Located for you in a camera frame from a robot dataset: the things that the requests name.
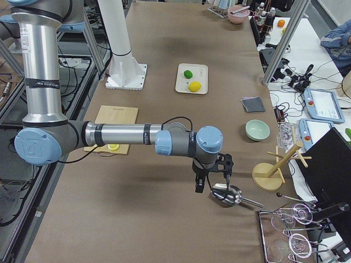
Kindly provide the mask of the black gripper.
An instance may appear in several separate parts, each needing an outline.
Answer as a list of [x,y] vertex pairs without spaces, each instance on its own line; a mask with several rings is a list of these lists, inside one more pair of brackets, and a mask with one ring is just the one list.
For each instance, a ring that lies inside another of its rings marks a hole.
[[202,193],[206,183],[206,176],[209,172],[217,172],[217,168],[213,164],[212,166],[201,163],[197,158],[193,159],[192,169],[195,173],[195,192]]

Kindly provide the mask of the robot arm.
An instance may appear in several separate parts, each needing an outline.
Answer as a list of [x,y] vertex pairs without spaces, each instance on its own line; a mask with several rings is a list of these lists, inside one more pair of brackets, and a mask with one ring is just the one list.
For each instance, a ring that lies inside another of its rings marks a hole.
[[56,33],[72,26],[84,29],[82,1],[11,1],[19,24],[27,115],[15,137],[17,154],[27,163],[43,166],[83,147],[108,144],[154,145],[164,156],[193,160],[195,190],[202,192],[210,172],[230,178],[233,162],[221,153],[223,134],[213,126],[195,132],[176,118],[162,124],[96,124],[71,121],[62,112]]

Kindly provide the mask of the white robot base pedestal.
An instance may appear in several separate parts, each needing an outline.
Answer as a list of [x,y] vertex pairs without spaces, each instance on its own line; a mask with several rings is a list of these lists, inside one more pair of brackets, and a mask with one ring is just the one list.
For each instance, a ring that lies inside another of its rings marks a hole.
[[108,89],[142,90],[147,65],[132,55],[122,1],[98,1],[105,31],[112,52]]

